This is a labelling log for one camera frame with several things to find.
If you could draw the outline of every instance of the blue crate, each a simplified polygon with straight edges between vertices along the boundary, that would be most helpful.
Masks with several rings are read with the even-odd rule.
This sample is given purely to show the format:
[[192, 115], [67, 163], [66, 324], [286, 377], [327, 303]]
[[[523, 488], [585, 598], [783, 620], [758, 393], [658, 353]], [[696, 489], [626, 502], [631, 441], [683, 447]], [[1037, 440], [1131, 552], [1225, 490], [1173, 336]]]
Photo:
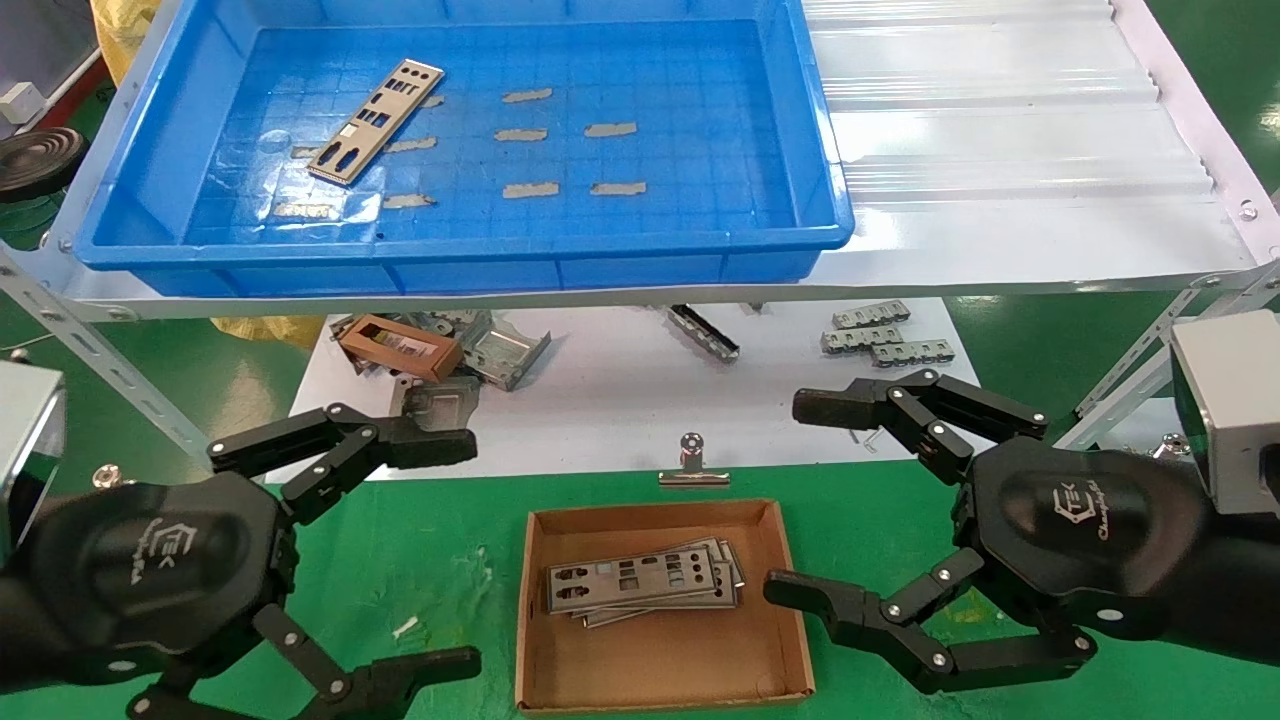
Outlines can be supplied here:
[[[444, 69], [444, 101], [390, 142], [435, 145], [349, 188], [307, 174], [301, 150], [403, 58]], [[86, 164], [77, 256], [170, 296], [792, 282], [854, 225], [800, 0], [186, 0]], [[559, 193], [502, 196], [544, 181]], [[383, 208], [419, 192], [436, 204]]]

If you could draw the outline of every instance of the brown cardboard tray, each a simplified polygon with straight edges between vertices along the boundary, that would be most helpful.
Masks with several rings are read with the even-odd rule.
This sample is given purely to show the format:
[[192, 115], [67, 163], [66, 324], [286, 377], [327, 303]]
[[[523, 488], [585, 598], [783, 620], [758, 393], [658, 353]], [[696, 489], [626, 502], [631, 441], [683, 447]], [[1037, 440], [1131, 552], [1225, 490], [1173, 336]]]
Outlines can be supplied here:
[[[603, 628], [547, 614], [545, 569], [639, 555], [718, 536], [746, 577], [733, 610], [650, 612]], [[531, 512], [516, 637], [516, 707], [529, 716], [796, 703], [814, 692], [799, 612], [760, 583], [791, 569], [782, 511], [769, 500]]]

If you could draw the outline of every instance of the robotic arm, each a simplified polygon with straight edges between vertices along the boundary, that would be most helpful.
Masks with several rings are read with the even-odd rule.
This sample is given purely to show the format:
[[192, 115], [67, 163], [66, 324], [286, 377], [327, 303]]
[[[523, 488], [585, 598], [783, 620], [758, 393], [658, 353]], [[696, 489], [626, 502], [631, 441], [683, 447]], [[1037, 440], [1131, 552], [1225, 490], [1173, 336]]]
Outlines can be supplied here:
[[[1280, 520], [1220, 515], [1196, 466], [1041, 442], [1043, 415], [934, 370], [801, 389], [809, 425], [883, 427], [945, 484], [959, 550], [882, 597], [773, 570], [764, 597], [822, 618], [831, 641], [879, 655], [918, 691], [1069, 678], [1097, 652], [1082, 630], [1280, 665]], [[998, 445], [974, 455], [950, 427]], [[920, 625], [969, 588], [1036, 634], [943, 646]]]
[[[251, 479], [316, 455], [279, 500]], [[342, 670], [284, 612], [297, 527], [383, 464], [425, 468], [475, 455], [468, 430], [425, 433], [408, 418], [330, 405], [214, 442], [215, 474], [201, 483], [45, 501], [0, 570], [0, 694], [160, 673], [131, 701], [129, 717], [255, 720], [188, 694], [266, 639], [316, 691], [298, 719], [403, 717], [422, 687], [477, 675], [479, 651]]]

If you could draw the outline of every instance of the metal screw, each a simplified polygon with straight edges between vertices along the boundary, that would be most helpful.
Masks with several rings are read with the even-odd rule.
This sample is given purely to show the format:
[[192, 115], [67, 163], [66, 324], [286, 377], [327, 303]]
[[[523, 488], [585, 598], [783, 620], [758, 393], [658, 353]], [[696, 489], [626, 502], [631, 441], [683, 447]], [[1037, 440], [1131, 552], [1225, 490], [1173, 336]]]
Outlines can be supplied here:
[[120, 475], [120, 468], [118, 465], [102, 465], [97, 470], [93, 470], [93, 477], [90, 482], [97, 489], [110, 489], [122, 484], [123, 477]]

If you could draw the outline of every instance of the metal shelf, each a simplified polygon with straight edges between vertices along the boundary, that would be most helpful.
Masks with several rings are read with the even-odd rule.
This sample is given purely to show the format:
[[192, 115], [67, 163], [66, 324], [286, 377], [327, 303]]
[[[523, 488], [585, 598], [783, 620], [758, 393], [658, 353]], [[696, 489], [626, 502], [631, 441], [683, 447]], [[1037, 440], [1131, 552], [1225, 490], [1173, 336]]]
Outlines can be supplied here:
[[[165, 3], [95, 152], [110, 151]], [[788, 286], [445, 297], [160, 297], [69, 247], [77, 178], [23, 270], [86, 322], [403, 307], [554, 307], [1247, 287], [1280, 217], [1142, 0], [808, 0], [858, 232]]]

